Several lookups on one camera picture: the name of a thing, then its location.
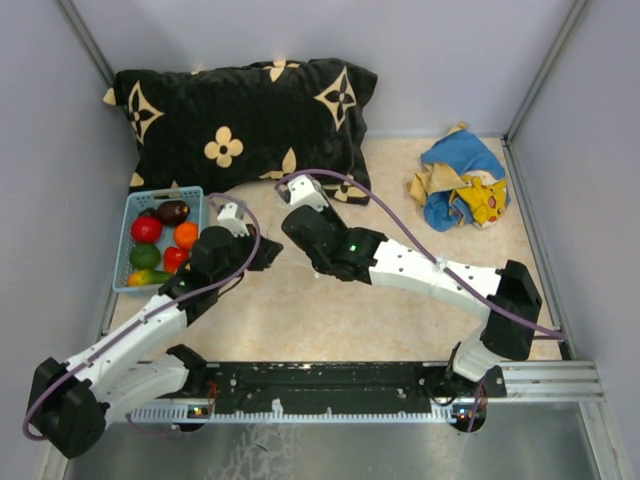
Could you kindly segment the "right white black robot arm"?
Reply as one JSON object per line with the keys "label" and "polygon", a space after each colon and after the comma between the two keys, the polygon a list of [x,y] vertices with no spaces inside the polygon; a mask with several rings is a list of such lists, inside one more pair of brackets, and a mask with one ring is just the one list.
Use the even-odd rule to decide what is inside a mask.
{"label": "right white black robot arm", "polygon": [[281,229],[320,274],[424,294],[480,320],[452,350],[441,377],[444,395],[470,395],[498,364],[528,359],[542,299],[524,264],[431,261],[381,232],[348,227],[337,215],[309,206],[289,213]]}

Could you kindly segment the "clear polka dot zip bag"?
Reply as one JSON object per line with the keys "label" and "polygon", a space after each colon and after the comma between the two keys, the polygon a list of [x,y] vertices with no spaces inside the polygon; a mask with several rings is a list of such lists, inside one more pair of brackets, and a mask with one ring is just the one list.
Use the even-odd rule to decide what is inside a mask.
{"label": "clear polka dot zip bag", "polygon": [[264,272],[281,279],[318,281],[320,274],[312,268],[311,261],[282,231],[282,223],[290,212],[289,207],[277,197],[264,198],[259,205],[262,235],[282,245],[282,250]]}

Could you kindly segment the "light blue plastic basket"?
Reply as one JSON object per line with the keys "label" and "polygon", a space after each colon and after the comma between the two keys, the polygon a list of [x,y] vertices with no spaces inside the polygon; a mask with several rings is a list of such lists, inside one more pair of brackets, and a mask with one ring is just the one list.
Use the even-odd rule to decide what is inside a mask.
{"label": "light blue plastic basket", "polygon": [[175,187],[160,190],[131,193],[126,201],[118,250],[115,261],[112,288],[114,292],[130,296],[151,296],[159,284],[129,286],[128,279],[134,273],[129,261],[131,250],[135,246],[131,236],[131,227],[141,212],[148,208],[157,208],[163,202],[181,200],[190,208],[187,221],[196,223],[200,231],[209,226],[209,208],[205,206],[201,187]]}

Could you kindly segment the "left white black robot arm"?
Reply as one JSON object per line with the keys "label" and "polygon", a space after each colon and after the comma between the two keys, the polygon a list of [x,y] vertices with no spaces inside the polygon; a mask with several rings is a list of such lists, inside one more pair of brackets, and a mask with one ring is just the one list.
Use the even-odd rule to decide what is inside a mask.
{"label": "left white black robot arm", "polygon": [[239,236],[221,226],[203,230],[188,259],[132,318],[67,360],[48,358],[36,368],[23,435],[72,459],[145,403],[180,391],[201,394],[206,362],[190,348],[172,347],[149,364],[141,359],[213,307],[229,282],[269,268],[282,250],[256,226]]}

